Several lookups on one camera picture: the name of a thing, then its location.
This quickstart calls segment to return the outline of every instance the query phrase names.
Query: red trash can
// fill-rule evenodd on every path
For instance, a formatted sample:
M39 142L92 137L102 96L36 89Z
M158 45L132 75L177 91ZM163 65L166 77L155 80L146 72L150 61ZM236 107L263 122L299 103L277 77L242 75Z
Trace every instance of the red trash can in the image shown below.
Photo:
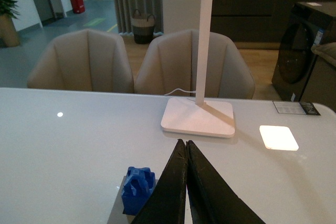
M83 0L70 0L74 13L83 13L85 11Z

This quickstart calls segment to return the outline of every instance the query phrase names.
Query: desk lamp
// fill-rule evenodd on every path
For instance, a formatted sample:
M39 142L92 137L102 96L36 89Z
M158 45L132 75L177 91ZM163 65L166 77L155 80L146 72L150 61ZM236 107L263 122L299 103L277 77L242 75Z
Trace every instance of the desk lamp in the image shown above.
M204 101L211 9L212 0L201 0L196 99L168 100L161 121L165 131L217 137L233 137L235 134L232 105L224 101Z

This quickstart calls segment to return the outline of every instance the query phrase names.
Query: beige chair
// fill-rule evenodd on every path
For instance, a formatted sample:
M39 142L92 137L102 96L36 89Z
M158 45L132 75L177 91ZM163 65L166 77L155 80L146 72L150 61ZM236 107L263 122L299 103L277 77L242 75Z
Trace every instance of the beige chair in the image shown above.
M28 88L134 93L124 41L85 29L53 39L29 74Z
M196 89L198 30L184 30L154 39L134 84L136 93L167 94ZM206 97L251 99L255 82L235 44L210 33ZM190 95L176 91L172 95Z

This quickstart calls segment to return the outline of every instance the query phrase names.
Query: floor marking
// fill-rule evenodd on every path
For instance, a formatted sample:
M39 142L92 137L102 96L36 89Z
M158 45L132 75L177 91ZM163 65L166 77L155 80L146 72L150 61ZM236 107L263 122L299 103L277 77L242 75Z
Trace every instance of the floor marking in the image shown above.
M99 23L103 22L104 20L105 20L105 18L94 18L93 20L84 24L83 26L96 26Z
M115 29L117 27L118 24L115 24L114 26L112 26L110 29L107 30L107 32L109 33L110 31L112 31L113 29Z

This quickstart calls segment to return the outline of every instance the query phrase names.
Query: basket handle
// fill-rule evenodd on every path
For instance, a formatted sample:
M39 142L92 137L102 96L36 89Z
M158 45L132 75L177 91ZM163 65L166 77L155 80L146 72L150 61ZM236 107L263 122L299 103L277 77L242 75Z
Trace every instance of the basket handle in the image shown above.
M135 13L138 11L139 15L141 15L141 11L139 9L135 9L134 12L133 12L133 18L135 16Z
M155 21L155 16L154 16L154 14L151 14L151 15L148 15L148 17L147 17L147 22L148 22L148 19L149 19L151 16L153 16L154 21Z

